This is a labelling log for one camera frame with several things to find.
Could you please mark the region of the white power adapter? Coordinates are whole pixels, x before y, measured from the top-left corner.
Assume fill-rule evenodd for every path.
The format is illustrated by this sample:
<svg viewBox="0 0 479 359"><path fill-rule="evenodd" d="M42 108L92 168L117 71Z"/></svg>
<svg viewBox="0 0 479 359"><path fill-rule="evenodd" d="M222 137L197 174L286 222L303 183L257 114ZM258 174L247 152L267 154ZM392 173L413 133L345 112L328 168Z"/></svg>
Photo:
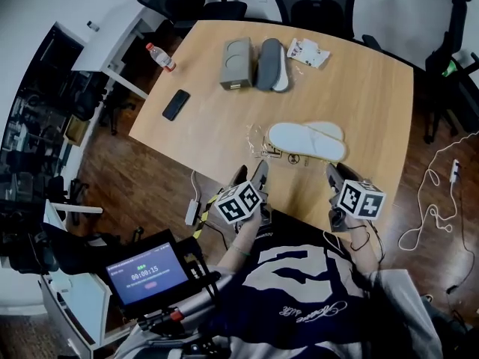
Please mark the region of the white power adapter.
<svg viewBox="0 0 479 359"><path fill-rule="evenodd" d="M198 200L191 199L189 202L189 206L185 216L185 224L187 226L192 226L195 224L197 216L198 216L198 209L200 206L200 202Z"/></svg>

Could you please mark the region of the clear water bottle red label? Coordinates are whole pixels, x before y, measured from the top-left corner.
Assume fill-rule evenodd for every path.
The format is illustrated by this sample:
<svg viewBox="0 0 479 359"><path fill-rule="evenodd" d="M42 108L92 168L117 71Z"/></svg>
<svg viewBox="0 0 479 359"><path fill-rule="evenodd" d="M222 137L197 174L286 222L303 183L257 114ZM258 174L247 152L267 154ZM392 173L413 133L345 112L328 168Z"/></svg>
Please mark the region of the clear water bottle red label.
<svg viewBox="0 0 479 359"><path fill-rule="evenodd" d="M167 72L172 72L176 68L173 59L161 48L154 46L152 43L146 45L146 50L150 53L151 58Z"/></svg>

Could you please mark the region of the clear plastic wrapper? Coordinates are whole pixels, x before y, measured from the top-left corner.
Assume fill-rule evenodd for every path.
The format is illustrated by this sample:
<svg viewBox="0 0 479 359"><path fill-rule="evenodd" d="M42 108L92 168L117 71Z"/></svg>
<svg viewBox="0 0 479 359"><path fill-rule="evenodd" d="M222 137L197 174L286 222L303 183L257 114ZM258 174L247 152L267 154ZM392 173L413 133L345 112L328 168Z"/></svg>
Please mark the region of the clear plastic wrapper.
<svg viewBox="0 0 479 359"><path fill-rule="evenodd" d="M274 147L267 137L269 127L260 124L249 124L245 128L245 139L249 154L267 161L270 167L301 169L308 171L326 171L327 161L315 159L297 153L284 152Z"/></svg>

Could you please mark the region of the black wrist tie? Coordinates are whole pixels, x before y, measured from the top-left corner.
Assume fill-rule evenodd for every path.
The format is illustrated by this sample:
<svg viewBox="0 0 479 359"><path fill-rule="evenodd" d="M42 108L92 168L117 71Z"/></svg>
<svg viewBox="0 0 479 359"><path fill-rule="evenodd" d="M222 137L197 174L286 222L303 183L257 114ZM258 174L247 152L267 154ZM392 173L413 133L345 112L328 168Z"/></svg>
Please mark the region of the black wrist tie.
<svg viewBox="0 0 479 359"><path fill-rule="evenodd" d="M353 251L359 251L369 244L370 233L365 224L348 227L348 231L351 236L350 248Z"/></svg>

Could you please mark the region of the white slipper with beige sole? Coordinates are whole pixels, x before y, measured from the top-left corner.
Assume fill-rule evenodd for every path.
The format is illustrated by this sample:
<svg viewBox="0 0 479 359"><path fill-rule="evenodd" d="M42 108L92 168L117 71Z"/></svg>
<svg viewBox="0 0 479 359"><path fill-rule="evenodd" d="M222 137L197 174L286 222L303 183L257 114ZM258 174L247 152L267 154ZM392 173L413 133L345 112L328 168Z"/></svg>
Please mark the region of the white slipper with beige sole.
<svg viewBox="0 0 479 359"><path fill-rule="evenodd" d="M341 161L347 153L346 146L340 139L298 123L272 125L267 138L276 149L330 162Z"/></svg>
<svg viewBox="0 0 479 359"><path fill-rule="evenodd" d="M341 127L338 125L328 122L328 121L317 121L317 122L309 122L305 123L305 126L318 131L322 132L329 137L336 138L340 141L344 139L344 133Z"/></svg>

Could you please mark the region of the black swivel chair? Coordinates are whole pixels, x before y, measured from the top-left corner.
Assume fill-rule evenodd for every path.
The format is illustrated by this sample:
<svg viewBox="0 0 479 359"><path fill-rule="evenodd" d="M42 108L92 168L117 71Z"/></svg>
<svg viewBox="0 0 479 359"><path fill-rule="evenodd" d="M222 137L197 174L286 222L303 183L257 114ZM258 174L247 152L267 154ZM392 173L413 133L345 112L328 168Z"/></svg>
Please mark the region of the black swivel chair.
<svg viewBox="0 0 479 359"><path fill-rule="evenodd" d="M93 72L86 88L73 97L72 114L82 121L90 120L96 108L102 104L99 122L101 126L109 123L112 135L118 133L118 115L123 110L134 111L136 105L127 101L126 88L114 83L111 90L107 89L109 77L104 73Z"/></svg>

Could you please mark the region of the person's right forearm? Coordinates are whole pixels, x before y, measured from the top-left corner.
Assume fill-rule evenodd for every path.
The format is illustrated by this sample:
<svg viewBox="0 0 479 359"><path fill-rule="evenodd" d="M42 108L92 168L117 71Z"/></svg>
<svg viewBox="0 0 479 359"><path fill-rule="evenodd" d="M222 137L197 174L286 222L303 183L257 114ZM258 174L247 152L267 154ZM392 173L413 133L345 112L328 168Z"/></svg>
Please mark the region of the person's right forearm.
<svg viewBox="0 0 479 359"><path fill-rule="evenodd" d="M356 226L359 224L365 224L365 223L363 222L363 220L358 220L351 217L350 215L347 215L345 218L345 224L347 226L347 232L350 235L350 232L348 231L348 227ZM353 251L350 248L350 242L351 242L351 236L350 236L350 241L345 244L345 247L350 252L353 258L353 261L356 264L356 267L359 270L359 272L361 272L362 274L371 274L377 271L379 269L379 261L375 254L371 241L369 242L367 246L363 247L359 251Z"/></svg>

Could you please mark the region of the white side desk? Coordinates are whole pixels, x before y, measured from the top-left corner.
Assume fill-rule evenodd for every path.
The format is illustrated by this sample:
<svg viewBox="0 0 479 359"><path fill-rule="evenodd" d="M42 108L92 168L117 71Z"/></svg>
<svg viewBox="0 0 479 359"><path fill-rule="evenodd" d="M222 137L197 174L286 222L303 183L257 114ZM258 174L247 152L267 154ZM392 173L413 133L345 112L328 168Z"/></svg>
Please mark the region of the white side desk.
<svg viewBox="0 0 479 359"><path fill-rule="evenodd" d="M155 32L164 21L162 14L135 1L113 7L99 24L99 31L84 46L72 70L104 73L137 96L147 99L146 92L120 75L114 59L119 52L126 51L135 38L143 39L146 33Z"/></svg>

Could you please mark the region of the person's left forearm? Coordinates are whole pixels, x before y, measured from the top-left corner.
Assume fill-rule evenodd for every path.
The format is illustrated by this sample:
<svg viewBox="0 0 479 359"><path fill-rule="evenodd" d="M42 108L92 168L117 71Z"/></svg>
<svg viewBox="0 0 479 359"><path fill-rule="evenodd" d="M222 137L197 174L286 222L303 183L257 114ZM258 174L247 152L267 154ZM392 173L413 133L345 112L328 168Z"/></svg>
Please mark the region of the person's left forearm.
<svg viewBox="0 0 479 359"><path fill-rule="evenodd" d="M235 245L242 251L250 253L260 228L260 224L261 216L259 212L256 212L241 226L239 233L231 245ZM231 272L238 272L244 265L247 258L248 257L237 253L235 250L229 250L228 248L224 256L218 262L217 266Z"/></svg>

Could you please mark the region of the dark glass partition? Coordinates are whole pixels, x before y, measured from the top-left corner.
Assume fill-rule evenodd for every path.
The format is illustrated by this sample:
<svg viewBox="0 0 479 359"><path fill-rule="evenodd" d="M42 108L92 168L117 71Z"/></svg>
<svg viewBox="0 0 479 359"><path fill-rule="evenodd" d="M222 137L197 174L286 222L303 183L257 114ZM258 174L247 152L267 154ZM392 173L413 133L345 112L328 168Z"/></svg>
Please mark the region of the dark glass partition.
<svg viewBox="0 0 479 359"><path fill-rule="evenodd" d="M28 65L0 132L0 200L31 202L57 174L81 51L53 25Z"/></svg>

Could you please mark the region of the open wooden box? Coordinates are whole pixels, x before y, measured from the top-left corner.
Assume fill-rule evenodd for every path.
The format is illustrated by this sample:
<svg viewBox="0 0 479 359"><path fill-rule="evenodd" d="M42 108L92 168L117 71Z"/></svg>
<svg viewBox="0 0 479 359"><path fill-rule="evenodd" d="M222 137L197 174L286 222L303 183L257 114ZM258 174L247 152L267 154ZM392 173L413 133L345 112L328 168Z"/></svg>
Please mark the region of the open wooden box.
<svg viewBox="0 0 479 359"><path fill-rule="evenodd" d="M64 131L64 140L68 144L79 147L82 144L89 125L89 120L80 120L78 117L72 114L67 124L67 128Z"/></svg>

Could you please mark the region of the grey cardboard box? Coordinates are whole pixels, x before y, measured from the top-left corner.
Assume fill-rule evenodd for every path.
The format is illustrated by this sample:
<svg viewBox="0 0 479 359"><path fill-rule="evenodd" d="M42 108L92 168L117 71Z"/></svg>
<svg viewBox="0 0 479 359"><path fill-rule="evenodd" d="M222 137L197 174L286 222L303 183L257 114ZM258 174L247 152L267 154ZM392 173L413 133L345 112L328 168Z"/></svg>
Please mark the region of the grey cardboard box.
<svg viewBox="0 0 479 359"><path fill-rule="evenodd" d="M225 42L219 84L225 90L249 88L253 85L252 46L249 37Z"/></svg>

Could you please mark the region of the black smartphone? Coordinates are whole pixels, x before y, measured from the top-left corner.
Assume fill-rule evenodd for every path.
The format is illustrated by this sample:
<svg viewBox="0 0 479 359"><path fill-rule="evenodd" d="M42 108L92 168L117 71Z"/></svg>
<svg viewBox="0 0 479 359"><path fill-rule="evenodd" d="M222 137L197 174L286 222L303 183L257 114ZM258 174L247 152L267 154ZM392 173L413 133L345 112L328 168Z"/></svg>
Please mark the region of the black smartphone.
<svg viewBox="0 0 479 359"><path fill-rule="evenodd" d="M190 94L188 92L179 89L175 95L173 95L170 102L166 105L162 112L162 116L169 121L173 121L180 113L189 98Z"/></svg>

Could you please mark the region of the white printed packet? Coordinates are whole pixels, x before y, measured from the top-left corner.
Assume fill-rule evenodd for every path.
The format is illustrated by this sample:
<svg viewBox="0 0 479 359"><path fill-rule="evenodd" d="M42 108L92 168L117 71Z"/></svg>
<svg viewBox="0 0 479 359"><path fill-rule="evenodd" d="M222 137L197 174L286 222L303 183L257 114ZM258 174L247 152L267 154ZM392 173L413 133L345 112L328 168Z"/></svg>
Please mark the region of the white printed packet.
<svg viewBox="0 0 479 359"><path fill-rule="evenodd" d="M287 50L288 58L316 69L319 69L329 56L329 51L320 49L317 43L306 38L302 40L293 38Z"/></svg>

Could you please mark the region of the navy and grey printed shirt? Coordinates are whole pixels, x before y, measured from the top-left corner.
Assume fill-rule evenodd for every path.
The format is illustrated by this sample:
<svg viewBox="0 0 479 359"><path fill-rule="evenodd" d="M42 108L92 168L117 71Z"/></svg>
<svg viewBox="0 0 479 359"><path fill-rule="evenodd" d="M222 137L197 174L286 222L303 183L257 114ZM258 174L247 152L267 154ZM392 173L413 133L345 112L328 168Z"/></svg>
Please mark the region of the navy and grey printed shirt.
<svg viewBox="0 0 479 359"><path fill-rule="evenodd" d="M200 324L226 359L442 359L406 270L362 274L331 233L274 211Z"/></svg>

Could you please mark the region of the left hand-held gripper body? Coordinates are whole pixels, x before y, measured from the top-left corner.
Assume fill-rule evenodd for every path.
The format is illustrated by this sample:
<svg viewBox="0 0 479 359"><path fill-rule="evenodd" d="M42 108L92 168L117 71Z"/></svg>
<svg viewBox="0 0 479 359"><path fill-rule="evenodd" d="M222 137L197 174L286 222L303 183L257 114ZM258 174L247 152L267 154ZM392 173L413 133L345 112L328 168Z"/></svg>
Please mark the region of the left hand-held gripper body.
<svg viewBox="0 0 479 359"><path fill-rule="evenodd" d="M247 180L237 185L223 188L214 203L216 213L229 225L250 219L259 209L261 221L271 222L268 193L263 184L254 185Z"/></svg>

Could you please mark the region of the black monitor with lit screen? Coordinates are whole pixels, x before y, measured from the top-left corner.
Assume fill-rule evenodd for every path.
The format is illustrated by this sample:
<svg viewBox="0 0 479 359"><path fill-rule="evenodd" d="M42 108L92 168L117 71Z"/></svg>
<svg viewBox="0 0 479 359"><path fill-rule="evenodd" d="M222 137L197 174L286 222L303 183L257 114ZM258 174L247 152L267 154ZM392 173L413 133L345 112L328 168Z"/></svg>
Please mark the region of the black monitor with lit screen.
<svg viewBox="0 0 479 359"><path fill-rule="evenodd" d="M122 247L106 263L105 273L125 307L163 295L192 279L170 230Z"/></svg>

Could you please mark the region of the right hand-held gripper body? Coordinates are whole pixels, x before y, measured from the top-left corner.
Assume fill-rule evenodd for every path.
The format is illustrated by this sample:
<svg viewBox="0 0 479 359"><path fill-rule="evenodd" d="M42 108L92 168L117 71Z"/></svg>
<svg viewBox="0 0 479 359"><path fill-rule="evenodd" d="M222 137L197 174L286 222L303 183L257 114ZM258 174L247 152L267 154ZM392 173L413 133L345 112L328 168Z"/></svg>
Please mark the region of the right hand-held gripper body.
<svg viewBox="0 0 479 359"><path fill-rule="evenodd" d="M331 187L334 192L329 200L332 232L348 230L345 222L347 216L363 221L375 221L379 218L385 204L386 193L374 184L346 179L342 183L332 184Z"/></svg>

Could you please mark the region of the yellow black striped tape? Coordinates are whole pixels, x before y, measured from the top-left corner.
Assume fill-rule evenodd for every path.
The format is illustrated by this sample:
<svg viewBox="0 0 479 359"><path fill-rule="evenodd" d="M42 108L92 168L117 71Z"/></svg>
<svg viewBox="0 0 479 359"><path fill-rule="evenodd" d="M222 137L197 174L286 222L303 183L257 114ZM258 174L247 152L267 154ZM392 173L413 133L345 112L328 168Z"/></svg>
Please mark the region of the yellow black striped tape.
<svg viewBox="0 0 479 359"><path fill-rule="evenodd" d="M208 202L207 202L207 204L204 208L204 211L201 214L199 224L198 224L195 232L192 235L195 239L198 239L200 237L200 235L202 233L202 230L203 230L205 224L207 223L207 219L208 219L209 214L210 214L210 209L213 206L213 204L216 202L216 200L218 199L218 196L219 196L219 194L215 194L213 197L211 197L208 200Z"/></svg>

